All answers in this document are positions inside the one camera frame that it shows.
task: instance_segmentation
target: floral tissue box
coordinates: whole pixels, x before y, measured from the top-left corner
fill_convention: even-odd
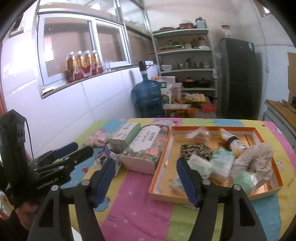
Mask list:
[[[144,126],[133,142],[124,150],[120,160],[128,170],[154,174],[168,132],[168,126]]]

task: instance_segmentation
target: colorful tablecloth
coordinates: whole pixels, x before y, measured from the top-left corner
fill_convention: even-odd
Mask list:
[[[115,119],[96,122],[77,140],[82,147],[87,135],[100,129],[113,133],[125,123],[139,122],[147,125],[152,122],[179,126],[247,126],[256,127],[265,142],[274,151],[274,160],[280,161],[279,169],[283,188],[274,196],[252,201],[263,225],[268,241],[276,241],[291,223],[296,213],[296,154],[292,147],[272,122],[255,120],[227,119],[180,119],[147,118]],[[72,180],[63,187],[75,186],[83,179],[89,179],[95,172],[94,158],[102,148],[95,148],[93,157],[76,166],[71,173]],[[189,206],[152,200],[148,189],[152,175],[127,171],[121,167],[113,179],[105,201],[95,210],[101,230],[107,241],[156,241],[188,240],[195,223],[197,212]],[[223,206],[218,207],[213,240],[219,240]],[[72,226],[78,231],[74,206],[70,206]]]

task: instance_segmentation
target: white wall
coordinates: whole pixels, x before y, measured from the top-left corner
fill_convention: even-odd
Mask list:
[[[98,76],[41,99],[36,53],[32,28],[6,38],[1,53],[6,107],[27,118],[35,157],[71,143],[95,121],[136,117],[130,93],[142,81],[139,68]],[[149,68],[150,76],[156,74]],[[27,130],[25,147],[31,155]]]
[[[289,36],[273,15],[261,17],[253,0],[232,0],[239,12],[243,40],[253,42],[260,67],[263,90],[258,119],[267,107],[266,99],[288,100],[288,55],[296,53]]]
[[[218,43],[222,38],[223,24],[231,26],[233,37],[242,39],[241,23],[238,10],[231,0],[145,0],[145,7],[152,31],[161,27],[178,27],[183,20],[195,23],[195,19],[202,17],[207,21],[210,29],[217,68],[221,72],[221,56]],[[222,77],[217,80],[218,101],[217,110],[221,110]]]

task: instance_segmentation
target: metal shelf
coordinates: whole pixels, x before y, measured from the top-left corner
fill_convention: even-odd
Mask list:
[[[207,28],[177,29],[177,30],[171,30],[171,31],[152,34],[152,37],[160,39],[160,38],[168,38],[168,37],[184,36],[184,35],[207,35],[208,32],[209,32],[209,29]]]
[[[162,71],[161,74],[172,73],[172,72],[185,72],[185,71],[213,71],[214,69],[176,69],[170,71]]]
[[[210,90],[210,91],[215,91],[215,88],[181,88],[182,91],[188,91],[188,90]]]
[[[168,55],[168,54],[177,54],[177,53],[210,53],[213,49],[179,49],[179,50],[170,50],[164,52],[158,52],[157,55]]]

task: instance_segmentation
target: green box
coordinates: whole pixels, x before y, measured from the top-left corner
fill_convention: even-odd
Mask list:
[[[111,150],[115,154],[122,153],[141,129],[140,123],[126,123],[118,132],[107,138]]]

